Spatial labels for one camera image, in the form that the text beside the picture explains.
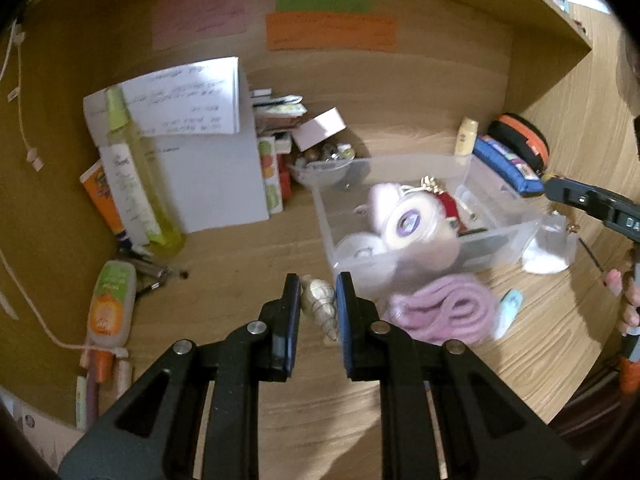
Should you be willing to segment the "person's right hand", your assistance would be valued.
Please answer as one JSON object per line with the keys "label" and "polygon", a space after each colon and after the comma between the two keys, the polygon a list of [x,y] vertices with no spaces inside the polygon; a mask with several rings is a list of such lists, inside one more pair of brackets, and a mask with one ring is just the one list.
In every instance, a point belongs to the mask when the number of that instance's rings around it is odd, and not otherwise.
{"label": "person's right hand", "polygon": [[604,274],[605,287],[620,300],[617,329],[622,335],[639,327],[639,286],[634,280],[634,265],[625,261],[620,269]]}

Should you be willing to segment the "orange sleeve forearm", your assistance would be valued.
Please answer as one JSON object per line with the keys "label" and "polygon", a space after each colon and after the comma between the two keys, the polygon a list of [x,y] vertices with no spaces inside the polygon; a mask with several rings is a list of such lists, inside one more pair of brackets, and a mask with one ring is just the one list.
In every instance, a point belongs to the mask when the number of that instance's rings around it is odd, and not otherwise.
{"label": "orange sleeve forearm", "polygon": [[620,358],[620,393],[628,399],[634,399],[640,388],[640,363],[630,359]]}

